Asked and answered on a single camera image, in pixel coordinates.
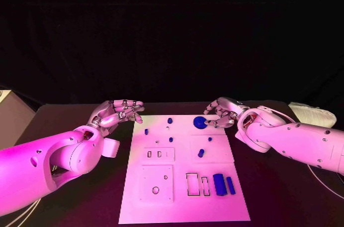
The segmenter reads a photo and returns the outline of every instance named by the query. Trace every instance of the black curtain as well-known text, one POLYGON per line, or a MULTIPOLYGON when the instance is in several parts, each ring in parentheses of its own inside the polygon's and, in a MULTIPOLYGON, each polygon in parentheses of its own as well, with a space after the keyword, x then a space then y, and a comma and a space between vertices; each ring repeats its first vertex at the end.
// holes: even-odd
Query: black curtain
POLYGON ((0 86, 41 104, 344 108, 342 0, 5 0, 0 86))

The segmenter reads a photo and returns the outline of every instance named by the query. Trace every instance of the robotic hand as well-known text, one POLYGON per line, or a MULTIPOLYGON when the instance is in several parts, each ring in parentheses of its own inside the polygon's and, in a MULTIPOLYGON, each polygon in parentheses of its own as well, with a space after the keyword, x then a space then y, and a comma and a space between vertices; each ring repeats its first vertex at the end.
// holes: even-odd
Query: robotic hand
POLYGON ((117 123, 142 123, 143 103, 105 101, 86 125, 0 151, 0 216, 18 210, 87 173, 100 156, 115 157, 119 142, 103 138, 117 123))
POLYGON ((204 124, 230 127, 237 121, 234 137, 259 152, 270 147, 286 157, 318 168, 344 175, 344 131, 295 123, 280 112, 259 106, 256 109, 238 101, 220 97, 204 110, 204 114, 215 109, 218 120, 205 120, 204 124), (292 123, 286 124, 276 116, 280 114, 292 123))

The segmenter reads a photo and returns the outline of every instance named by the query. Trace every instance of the blue disc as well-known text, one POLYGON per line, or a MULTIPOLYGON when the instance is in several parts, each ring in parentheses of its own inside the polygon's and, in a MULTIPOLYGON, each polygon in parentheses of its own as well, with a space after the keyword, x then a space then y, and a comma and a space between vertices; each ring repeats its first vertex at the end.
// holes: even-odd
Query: blue disc
POLYGON ((192 120, 192 125, 198 128, 198 129, 204 129, 207 126, 204 124, 205 118, 201 116, 197 116, 192 120))

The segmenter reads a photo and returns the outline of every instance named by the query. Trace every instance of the dark table surface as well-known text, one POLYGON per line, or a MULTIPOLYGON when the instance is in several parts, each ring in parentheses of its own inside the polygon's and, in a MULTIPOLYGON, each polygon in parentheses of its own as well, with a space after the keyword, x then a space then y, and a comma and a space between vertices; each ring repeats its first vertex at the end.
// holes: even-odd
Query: dark table surface
MULTIPOLYGON (((202 114, 205 102, 146 103, 142 115, 202 114)), ((246 101, 264 105, 295 120, 287 105, 276 101, 246 101)), ((97 105, 44 105, 17 144, 73 130, 87 121, 97 105)), ((94 169, 41 198, 21 226, 110 227, 117 225, 133 123, 125 122, 107 136, 120 141, 116 158, 102 157, 94 169)), ((171 223, 143 226, 344 226, 344 200, 320 185, 305 164, 270 149, 251 150, 234 138, 236 127, 225 129, 234 166, 246 200, 248 222, 171 223)), ((4 226, 22 210, 0 217, 4 226)))

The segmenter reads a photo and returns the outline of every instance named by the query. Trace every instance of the rectangular hole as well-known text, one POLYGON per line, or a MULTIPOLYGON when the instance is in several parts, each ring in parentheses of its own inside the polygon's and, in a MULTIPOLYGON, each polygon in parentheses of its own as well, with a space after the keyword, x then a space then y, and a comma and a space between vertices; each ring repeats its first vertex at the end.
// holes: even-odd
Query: rectangular hole
POLYGON ((187 195, 188 196, 200 196, 198 174, 197 173, 187 173, 185 174, 185 181, 187 181, 187 195))
POLYGON ((201 177, 201 187, 204 196, 210 196, 207 177, 201 177))

